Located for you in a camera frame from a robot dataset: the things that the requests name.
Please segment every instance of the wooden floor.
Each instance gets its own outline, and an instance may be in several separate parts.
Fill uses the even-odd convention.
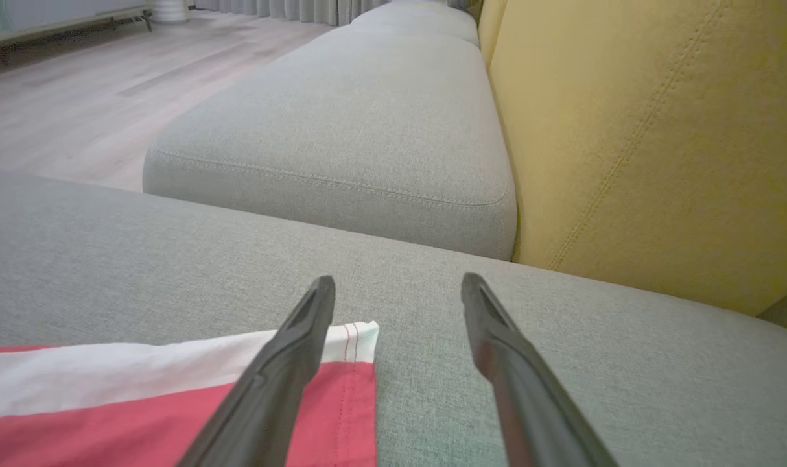
[[[141,191],[176,116],[331,27],[192,11],[186,25],[99,26],[0,62],[0,169]]]

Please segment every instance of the red fabric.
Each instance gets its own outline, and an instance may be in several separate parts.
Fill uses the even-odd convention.
[[[230,388],[2,417],[0,466],[174,465]],[[375,393],[372,363],[322,363],[305,388],[287,465],[375,465]]]
[[[17,348],[0,348],[0,353],[5,352],[29,352],[32,350],[49,349],[51,346],[18,346]]]

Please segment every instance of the gray curtain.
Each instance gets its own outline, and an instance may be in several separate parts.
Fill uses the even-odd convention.
[[[195,6],[201,10],[344,26],[387,2],[390,0],[196,0]]]

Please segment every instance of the gray sofa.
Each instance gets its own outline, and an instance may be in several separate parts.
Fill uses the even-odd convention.
[[[476,25],[414,6],[380,6],[177,118],[144,192],[510,259],[515,186]]]
[[[478,272],[621,465],[787,465],[787,330],[672,296],[171,198],[0,174],[0,346],[276,328],[313,278],[379,323],[381,465],[506,461],[471,362]]]
[[[356,21],[185,115],[148,153],[144,187],[167,197],[0,174],[0,346],[273,329],[331,274],[334,322],[381,329],[379,464],[498,465],[459,298],[477,272],[621,465],[787,465],[786,329],[495,259],[514,194],[482,59],[461,17],[407,18]]]

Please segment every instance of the yellow cushion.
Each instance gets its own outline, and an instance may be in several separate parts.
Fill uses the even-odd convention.
[[[500,23],[503,21],[503,11],[506,9],[506,0],[486,0],[480,9],[477,32],[480,36],[480,51],[486,61],[486,68],[491,63],[491,55],[497,44],[497,34],[500,32]]]
[[[501,4],[515,260],[752,315],[784,296],[787,1],[512,0],[497,34]]]

